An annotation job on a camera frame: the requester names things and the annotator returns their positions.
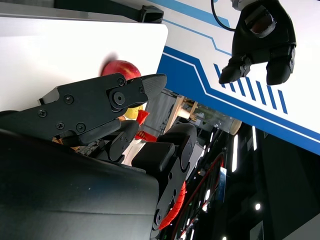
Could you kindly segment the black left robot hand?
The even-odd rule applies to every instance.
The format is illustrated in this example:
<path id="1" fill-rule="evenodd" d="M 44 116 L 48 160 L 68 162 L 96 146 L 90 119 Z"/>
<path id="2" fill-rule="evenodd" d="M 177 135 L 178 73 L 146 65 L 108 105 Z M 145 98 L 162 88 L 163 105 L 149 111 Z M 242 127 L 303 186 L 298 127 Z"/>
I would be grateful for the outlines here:
<path id="1" fill-rule="evenodd" d="M 231 58 L 219 84 L 244 78 L 255 64 L 266 63 L 266 83 L 285 83 L 294 71 L 296 35 L 293 22 L 278 0 L 234 0 L 240 12 L 233 29 Z"/>

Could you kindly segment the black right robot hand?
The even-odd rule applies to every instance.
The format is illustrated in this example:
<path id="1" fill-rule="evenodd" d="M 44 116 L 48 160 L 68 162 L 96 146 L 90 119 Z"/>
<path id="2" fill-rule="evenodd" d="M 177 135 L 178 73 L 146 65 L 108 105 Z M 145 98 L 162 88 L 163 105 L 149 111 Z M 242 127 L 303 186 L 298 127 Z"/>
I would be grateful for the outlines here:
<path id="1" fill-rule="evenodd" d="M 60 85 L 40 105 L 0 114 L 3 240 L 154 240 L 190 168 L 196 128 L 172 126 L 125 165 L 139 130 L 120 121 L 165 87 L 120 73 Z"/>

